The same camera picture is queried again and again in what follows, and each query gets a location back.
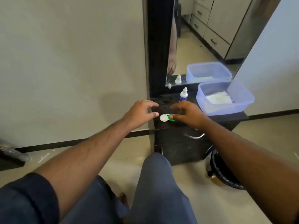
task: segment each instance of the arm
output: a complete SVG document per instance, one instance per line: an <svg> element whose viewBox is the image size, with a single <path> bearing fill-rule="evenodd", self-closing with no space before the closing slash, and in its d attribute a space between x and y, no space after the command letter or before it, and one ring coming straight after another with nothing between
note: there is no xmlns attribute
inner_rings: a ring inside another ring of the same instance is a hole
<svg viewBox="0 0 299 224"><path fill-rule="evenodd" d="M170 118L204 132L226 165L273 223L294 223L299 211L299 171L274 154L210 120L196 104L182 101L171 108L184 115Z"/></svg>
<svg viewBox="0 0 299 224"><path fill-rule="evenodd" d="M83 195L124 137L159 115L147 113L148 108L157 106L152 101L137 101L122 119L35 170L54 188L60 219Z"/></svg>
<svg viewBox="0 0 299 224"><path fill-rule="evenodd" d="M169 47L169 57L168 57L168 69L167 73L172 75L176 70L176 20L172 18L171 34L170 34L170 47Z"/></svg>

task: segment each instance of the curved metal handle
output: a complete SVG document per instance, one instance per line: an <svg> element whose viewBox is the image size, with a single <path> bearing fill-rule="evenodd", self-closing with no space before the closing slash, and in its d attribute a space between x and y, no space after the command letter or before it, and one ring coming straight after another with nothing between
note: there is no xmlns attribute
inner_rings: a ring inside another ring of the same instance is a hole
<svg viewBox="0 0 299 224"><path fill-rule="evenodd" d="M214 42L213 39L211 39L211 41L212 41L215 45L217 45L217 42Z"/></svg>
<svg viewBox="0 0 299 224"><path fill-rule="evenodd" d="M204 133L202 134L202 135L200 135L199 137L193 137L193 136L190 136L190 135L188 135L188 134L183 134L184 136L186 136L186 137L188 137L188 138L192 138L192 139L200 139L200 138L202 138L203 136L204 136Z"/></svg>

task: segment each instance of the blue bottle label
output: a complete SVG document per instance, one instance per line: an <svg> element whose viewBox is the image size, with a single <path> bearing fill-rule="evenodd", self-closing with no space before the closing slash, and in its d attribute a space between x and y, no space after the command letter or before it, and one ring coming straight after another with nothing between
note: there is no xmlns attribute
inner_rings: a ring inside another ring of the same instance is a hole
<svg viewBox="0 0 299 224"><path fill-rule="evenodd" d="M181 96L180 96L180 98L178 99L179 102L180 102L180 101L186 101L186 100L187 100L186 97L181 97Z"/></svg>

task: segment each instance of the bottle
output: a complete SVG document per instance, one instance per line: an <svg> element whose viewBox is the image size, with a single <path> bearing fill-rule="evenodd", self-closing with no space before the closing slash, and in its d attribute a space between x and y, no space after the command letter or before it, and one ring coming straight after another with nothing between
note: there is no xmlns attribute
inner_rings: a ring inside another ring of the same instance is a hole
<svg viewBox="0 0 299 224"><path fill-rule="evenodd" d="M178 101L180 102L180 101L186 101L187 100L187 97L188 97L188 93L187 93L187 87L185 87L184 89L183 89L183 91L181 92L181 94L180 94L180 98L178 99Z"/></svg>
<svg viewBox="0 0 299 224"><path fill-rule="evenodd" d="M178 76L177 76L177 78L176 78L176 80L174 81L174 83L175 83L176 85L180 85L180 84L182 84L181 75L178 75Z"/></svg>

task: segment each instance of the hand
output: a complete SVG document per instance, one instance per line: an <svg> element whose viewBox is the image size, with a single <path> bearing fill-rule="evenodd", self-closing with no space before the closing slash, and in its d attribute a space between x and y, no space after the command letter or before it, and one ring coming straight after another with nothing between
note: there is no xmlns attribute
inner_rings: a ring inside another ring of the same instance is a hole
<svg viewBox="0 0 299 224"><path fill-rule="evenodd" d="M151 107L158 107L159 105L149 100L139 100L130 108L130 110L122 117L127 122L130 131L141 127L149 120L158 117L158 112L148 113L147 109Z"/></svg>
<svg viewBox="0 0 299 224"><path fill-rule="evenodd" d="M210 119L197 107L196 104L189 101L181 101L171 105L170 108L178 109L180 114L171 114L170 119L179 120L193 128L201 129Z"/></svg>
<svg viewBox="0 0 299 224"><path fill-rule="evenodd" d="M176 53L169 53L167 74L172 75L176 70Z"/></svg>

